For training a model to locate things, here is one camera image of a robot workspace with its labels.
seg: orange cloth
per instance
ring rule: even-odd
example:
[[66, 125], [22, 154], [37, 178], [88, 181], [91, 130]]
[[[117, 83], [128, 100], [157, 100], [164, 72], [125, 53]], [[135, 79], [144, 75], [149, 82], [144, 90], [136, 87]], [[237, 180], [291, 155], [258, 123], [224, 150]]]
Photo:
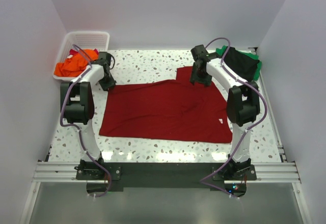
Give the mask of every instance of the orange cloth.
[[[96, 51], [84, 49], [84, 52], [87, 53], [92, 60], [98, 59]], [[87, 60], [77, 53], [73, 57], [66, 59], [63, 63], [57, 63], [54, 74], [56, 76], [77, 77], [86, 69], [87, 64]]]

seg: white basket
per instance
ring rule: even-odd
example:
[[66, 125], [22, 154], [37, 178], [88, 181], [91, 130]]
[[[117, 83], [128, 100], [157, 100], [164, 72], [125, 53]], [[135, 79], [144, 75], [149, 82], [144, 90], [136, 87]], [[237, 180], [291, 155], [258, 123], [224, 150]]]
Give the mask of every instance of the white basket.
[[[79, 31], [69, 32], [61, 45], [60, 52], [57, 56], [56, 64], [63, 63], [73, 44], [76, 44], [82, 49], [97, 49], [98, 51], [107, 51], [108, 41], [110, 35], [107, 32], [94, 32], [94, 31]], [[71, 81], [74, 77], [62, 77], [54, 75], [57, 80]]]

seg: white backdrop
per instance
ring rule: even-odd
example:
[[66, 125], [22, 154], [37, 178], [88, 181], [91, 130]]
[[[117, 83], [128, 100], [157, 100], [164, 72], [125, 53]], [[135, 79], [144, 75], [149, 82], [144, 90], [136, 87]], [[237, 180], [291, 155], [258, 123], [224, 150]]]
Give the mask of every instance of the white backdrop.
[[0, 0], [0, 222], [16, 224], [59, 115], [65, 29], [51, 0]]
[[286, 0], [259, 46], [281, 140], [315, 223], [326, 223], [326, 0]]
[[106, 30], [110, 49], [260, 44], [284, 0], [52, 0], [67, 31]]

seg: red fabric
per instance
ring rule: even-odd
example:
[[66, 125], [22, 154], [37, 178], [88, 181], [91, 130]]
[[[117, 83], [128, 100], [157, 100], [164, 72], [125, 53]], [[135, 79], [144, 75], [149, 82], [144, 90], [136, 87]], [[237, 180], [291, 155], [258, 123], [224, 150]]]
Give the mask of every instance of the red fabric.
[[109, 90], [99, 134], [230, 143], [226, 101], [213, 83], [193, 86], [189, 82], [191, 70], [179, 68], [176, 80]]
[[73, 50], [73, 49], [71, 49], [70, 51], [69, 51], [69, 55], [75, 55], [75, 54], [77, 54], [78, 53], [78, 51], [76, 51], [76, 50]]

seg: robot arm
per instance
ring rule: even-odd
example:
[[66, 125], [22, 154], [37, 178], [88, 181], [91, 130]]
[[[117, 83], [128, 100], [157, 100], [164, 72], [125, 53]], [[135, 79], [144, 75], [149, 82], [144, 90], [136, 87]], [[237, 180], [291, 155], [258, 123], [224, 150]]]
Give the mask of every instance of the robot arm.
[[[64, 118], [68, 123], [77, 125], [81, 130], [84, 146], [87, 152], [95, 160], [101, 159], [101, 151], [99, 150], [92, 125], [94, 116], [94, 101], [92, 95], [92, 87], [99, 82], [102, 89], [107, 91], [113, 87], [116, 81], [110, 73], [111, 55], [107, 52], [100, 52], [98, 60], [92, 63], [92, 67], [87, 66], [86, 70], [71, 82], [62, 82], [60, 85], [61, 108], [67, 91], [72, 83], [79, 80], [72, 88], [64, 111]], [[90, 158], [84, 152], [80, 145], [80, 157], [83, 161], [90, 162]]]
[[[238, 77], [234, 71], [225, 65], [226, 69], [237, 77], [237, 80], [234, 80], [223, 69], [221, 66], [221, 57], [216, 52], [208, 53], [203, 45], [194, 47], [191, 52], [195, 62], [190, 81], [209, 86], [212, 77], [214, 77], [226, 91], [229, 91], [227, 116], [232, 122], [233, 128], [232, 148], [230, 152], [230, 155], [232, 155], [245, 129], [256, 120], [256, 116], [260, 112], [259, 97], [251, 89], [238, 81], [242, 80], [243, 82], [247, 82], [246, 80]], [[249, 84], [258, 89], [258, 85], [255, 82], [252, 81]], [[244, 136], [242, 143], [234, 153], [230, 161], [230, 167], [228, 168], [230, 175], [243, 172], [250, 167], [250, 136], [250, 133]]]

